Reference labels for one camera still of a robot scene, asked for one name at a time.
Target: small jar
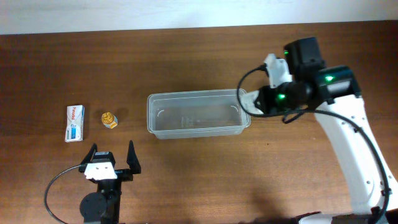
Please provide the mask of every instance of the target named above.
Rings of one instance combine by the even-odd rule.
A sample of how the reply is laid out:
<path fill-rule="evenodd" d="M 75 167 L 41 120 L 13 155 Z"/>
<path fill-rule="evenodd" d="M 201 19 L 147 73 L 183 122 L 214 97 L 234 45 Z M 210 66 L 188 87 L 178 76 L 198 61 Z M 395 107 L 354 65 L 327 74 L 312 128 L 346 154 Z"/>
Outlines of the small jar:
<path fill-rule="evenodd" d="M 105 125 L 107 128 L 114 128 L 118 125 L 118 119 L 116 118 L 115 115 L 113 115 L 110 112 L 102 114 L 101 117 L 102 123 Z"/>

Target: white box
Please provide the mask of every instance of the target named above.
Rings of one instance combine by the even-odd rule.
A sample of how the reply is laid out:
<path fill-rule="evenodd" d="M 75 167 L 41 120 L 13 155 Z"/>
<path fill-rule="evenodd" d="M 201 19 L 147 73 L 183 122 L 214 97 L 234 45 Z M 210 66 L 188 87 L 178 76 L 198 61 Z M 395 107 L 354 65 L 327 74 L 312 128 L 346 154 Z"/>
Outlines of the white box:
<path fill-rule="evenodd" d="M 84 118 L 85 107 L 83 105 L 67 107 L 67 130 L 65 131 L 65 142 L 83 140 Z"/>

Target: gold bottle cap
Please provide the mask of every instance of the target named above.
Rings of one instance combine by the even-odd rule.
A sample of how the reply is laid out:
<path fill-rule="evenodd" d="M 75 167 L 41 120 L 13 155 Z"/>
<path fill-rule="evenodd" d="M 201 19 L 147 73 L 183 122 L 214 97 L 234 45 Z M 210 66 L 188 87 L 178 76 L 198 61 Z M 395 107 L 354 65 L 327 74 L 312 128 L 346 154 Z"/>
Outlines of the gold bottle cap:
<path fill-rule="evenodd" d="M 101 120 L 102 120 L 102 123 L 104 123 L 104 124 L 110 124 L 114 121 L 114 115 L 111 114 L 110 112 L 106 112 L 106 113 L 102 114 Z"/>

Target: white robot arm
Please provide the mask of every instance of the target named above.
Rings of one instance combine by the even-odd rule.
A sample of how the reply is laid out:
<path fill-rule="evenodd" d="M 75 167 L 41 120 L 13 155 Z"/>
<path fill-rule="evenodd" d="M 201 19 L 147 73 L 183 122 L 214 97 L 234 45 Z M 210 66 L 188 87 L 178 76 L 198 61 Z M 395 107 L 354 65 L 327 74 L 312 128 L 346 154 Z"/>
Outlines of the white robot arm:
<path fill-rule="evenodd" d="M 349 122 L 328 114 L 315 113 L 344 173 L 355 215 L 348 217 L 319 213 L 303 217 L 298 222 L 388 223 L 384 213 L 379 214 L 381 217 L 377 217 L 377 213 L 382 210 L 385 200 L 387 211 L 398 208 L 398 183 L 369 127 L 358 84 L 348 67 L 326 68 L 318 51 L 316 39 L 309 38 L 285 46 L 287 61 L 269 54 L 264 61 L 265 66 L 259 67 L 258 70 L 267 73 L 270 85 L 242 95 L 238 100 L 244 110 L 252 116 L 284 115 L 286 111 L 300 111 L 297 108 L 305 105 L 312 113 L 326 111 L 348 118 L 357 124 L 371 141 L 377 156 L 369 148 L 360 131 Z M 296 78 L 295 81 L 292 80 L 289 69 L 293 69 L 291 72 Z M 385 189 L 383 175 L 388 180 L 388 189 Z"/>

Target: black wire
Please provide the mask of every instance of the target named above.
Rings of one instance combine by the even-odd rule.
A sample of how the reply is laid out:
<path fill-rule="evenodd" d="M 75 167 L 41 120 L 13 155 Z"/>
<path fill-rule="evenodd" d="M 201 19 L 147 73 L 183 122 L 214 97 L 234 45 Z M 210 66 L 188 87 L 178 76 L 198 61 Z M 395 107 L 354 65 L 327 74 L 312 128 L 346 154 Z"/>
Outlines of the black wire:
<path fill-rule="evenodd" d="M 257 118 L 269 118 L 269 117 L 275 117 L 275 116 L 287 116 L 290 114 L 296 114 L 292 119 L 294 119 L 296 116 L 297 118 L 305 113 L 318 113 L 318 114 L 324 114 L 324 115 L 328 115 L 328 116 L 333 116 L 339 119 L 342 119 L 343 121 L 349 123 L 350 125 L 352 125 L 352 127 L 354 127 L 354 129 L 356 129 L 361 135 L 362 138 L 365 140 L 366 144 L 369 146 L 374 160 L 376 161 L 376 164 L 379 168 L 379 172 L 380 175 L 382 177 L 382 181 L 384 182 L 384 201 L 383 201 L 383 206 L 380 209 L 379 213 L 377 214 L 377 216 L 375 216 L 374 218 L 374 222 L 373 223 L 377 223 L 381 217 L 383 217 L 386 212 L 387 212 L 387 207 L 388 207 L 388 203 L 389 203 L 389 199 L 390 199 L 390 192 L 389 192 L 389 183 L 388 183 L 388 178 L 387 178 L 387 174 L 386 174 L 386 170 L 384 169 L 384 166 L 381 162 L 381 158 L 379 156 L 379 154 L 377 153 L 376 147 L 374 146 L 374 144 L 372 143 L 372 141 L 369 139 L 369 136 L 363 131 L 363 129 L 361 127 L 359 127 L 354 121 L 340 115 L 340 114 L 336 114 L 333 112 L 329 112 L 329 111 L 322 111 L 322 110 L 291 110 L 291 111 L 285 111 L 285 112 L 280 112 L 280 113 L 275 113 L 275 114 L 253 114 L 248 112 L 242 105 L 241 99 L 239 97 L 239 90 L 241 88 L 241 85 L 244 81 L 244 79 L 249 76 L 250 74 L 252 74 L 255 71 L 259 71 L 259 70 L 264 70 L 266 68 L 266 64 L 261 65 L 255 69 L 252 69 L 250 71 L 248 71 L 243 77 L 242 79 L 239 81 L 238 87 L 236 89 L 236 96 L 238 98 L 238 103 L 241 106 L 242 110 L 247 113 L 248 115 L 251 115 L 253 117 L 257 117 Z"/>
<path fill-rule="evenodd" d="M 283 122 L 284 124 L 289 124 L 289 123 L 291 123 L 291 122 L 297 120 L 297 119 L 298 119 L 299 117 L 301 117 L 303 114 L 304 114 L 304 113 L 298 113 L 298 114 L 296 114 L 295 116 L 293 116 L 293 118 L 290 118 L 290 119 L 288 119 L 288 120 L 286 120 L 286 118 L 287 118 L 288 115 L 285 115 L 285 116 L 282 118 L 282 122 Z"/>
<path fill-rule="evenodd" d="M 52 185 L 60 176 L 62 176 L 63 174 L 65 174 L 65 173 L 67 173 L 67 172 L 69 172 L 69 171 L 71 171 L 71 170 L 73 170 L 73 169 L 79 168 L 79 167 L 81 167 L 81 166 L 84 166 L 84 165 L 83 165 L 83 164 L 80 164 L 80 165 L 73 166 L 73 167 L 71 167 L 71 168 L 69 168 L 69 169 L 67 169 L 67 170 L 62 171 L 60 174 L 56 175 L 56 176 L 50 181 L 50 183 L 48 184 L 47 188 L 45 189 L 45 192 L 44 192 L 44 206 L 45 206 L 45 209 L 47 209 L 47 211 L 49 212 L 49 214 L 51 215 L 51 217 L 53 217 L 54 219 L 56 219 L 56 221 L 58 221 L 58 222 L 60 222 L 60 223 L 68 224 L 68 223 L 62 221 L 61 219 L 59 219 L 57 216 L 54 215 L 54 213 L 51 212 L 51 209 L 50 209 L 49 205 L 47 204 L 47 194 L 49 193 L 49 190 L 50 190 L 51 185 Z"/>

